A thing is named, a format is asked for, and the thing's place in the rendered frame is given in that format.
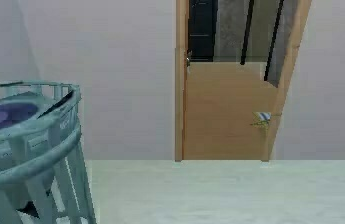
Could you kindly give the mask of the purple cloth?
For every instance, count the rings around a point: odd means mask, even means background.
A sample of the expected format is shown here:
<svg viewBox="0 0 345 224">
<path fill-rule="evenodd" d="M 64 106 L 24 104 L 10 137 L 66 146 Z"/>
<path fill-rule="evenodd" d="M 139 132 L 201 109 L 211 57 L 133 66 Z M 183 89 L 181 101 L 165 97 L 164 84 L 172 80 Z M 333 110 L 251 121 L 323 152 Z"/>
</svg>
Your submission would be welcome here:
<svg viewBox="0 0 345 224">
<path fill-rule="evenodd" d="M 22 123 L 39 111 L 33 103 L 0 104 L 0 130 Z"/>
</svg>

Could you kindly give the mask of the black pole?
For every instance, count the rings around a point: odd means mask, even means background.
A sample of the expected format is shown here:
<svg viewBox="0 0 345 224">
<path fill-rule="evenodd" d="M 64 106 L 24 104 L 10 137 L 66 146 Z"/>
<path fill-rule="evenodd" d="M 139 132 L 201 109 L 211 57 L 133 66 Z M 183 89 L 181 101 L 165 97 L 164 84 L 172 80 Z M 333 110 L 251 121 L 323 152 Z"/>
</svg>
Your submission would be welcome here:
<svg viewBox="0 0 345 224">
<path fill-rule="evenodd" d="M 269 79 L 270 78 L 270 72 L 271 72 L 271 68 L 272 68 L 272 64 L 273 64 L 273 55 L 274 55 L 277 35 L 279 32 L 278 30 L 279 30 L 279 26 L 280 26 L 282 10 L 284 7 L 284 1 L 285 0 L 278 0 L 278 4 L 277 4 L 275 23 L 274 23 L 274 28 L 273 28 L 273 32 L 272 32 L 269 54 L 268 54 L 267 64 L 266 64 L 265 73 L 264 73 L 264 81 L 266 81 L 266 82 L 270 81 L 270 79 Z"/>
<path fill-rule="evenodd" d="M 245 63 L 246 63 L 249 36 L 250 36 L 253 11 L 254 11 L 254 2 L 255 2 L 255 0 L 249 0 L 248 1 L 248 14 L 247 14 L 247 19 L 246 19 L 244 39 L 243 39 L 243 47 L 242 47 L 242 54 L 241 54 L 241 61 L 240 61 L 241 65 L 245 65 Z"/>
</svg>

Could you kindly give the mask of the small striped object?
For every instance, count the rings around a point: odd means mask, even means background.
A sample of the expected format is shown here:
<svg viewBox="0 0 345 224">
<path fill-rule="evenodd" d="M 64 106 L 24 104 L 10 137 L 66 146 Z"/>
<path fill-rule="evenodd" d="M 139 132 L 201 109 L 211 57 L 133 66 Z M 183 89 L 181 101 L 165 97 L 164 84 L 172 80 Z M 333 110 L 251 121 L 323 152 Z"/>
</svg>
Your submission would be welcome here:
<svg viewBox="0 0 345 224">
<path fill-rule="evenodd" d="M 269 112 L 254 112 L 254 120 L 252 126 L 260 128 L 268 128 L 271 120 L 271 114 Z"/>
</svg>

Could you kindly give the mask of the black cabinet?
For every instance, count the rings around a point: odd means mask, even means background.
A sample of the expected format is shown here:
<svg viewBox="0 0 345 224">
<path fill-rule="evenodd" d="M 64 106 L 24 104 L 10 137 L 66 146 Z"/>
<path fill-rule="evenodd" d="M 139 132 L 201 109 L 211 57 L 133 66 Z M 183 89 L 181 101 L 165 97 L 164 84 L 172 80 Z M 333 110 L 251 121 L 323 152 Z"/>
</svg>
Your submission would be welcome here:
<svg viewBox="0 0 345 224">
<path fill-rule="evenodd" d="M 212 62 L 218 0 L 189 0 L 188 50 L 193 62 Z"/>
</svg>

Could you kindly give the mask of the pale green slatted basket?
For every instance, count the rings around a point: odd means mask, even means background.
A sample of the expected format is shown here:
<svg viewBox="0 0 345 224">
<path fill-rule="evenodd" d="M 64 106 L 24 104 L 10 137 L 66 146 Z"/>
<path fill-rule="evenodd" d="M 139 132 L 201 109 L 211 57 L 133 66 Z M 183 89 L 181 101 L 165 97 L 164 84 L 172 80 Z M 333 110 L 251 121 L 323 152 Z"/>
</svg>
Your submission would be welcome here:
<svg viewBox="0 0 345 224">
<path fill-rule="evenodd" d="M 97 224 L 80 100 L 75 84 L 0 83 L 0 104 L 39 107 L 30 119 L 0 130 L 0 224 Z"/>
</svg>

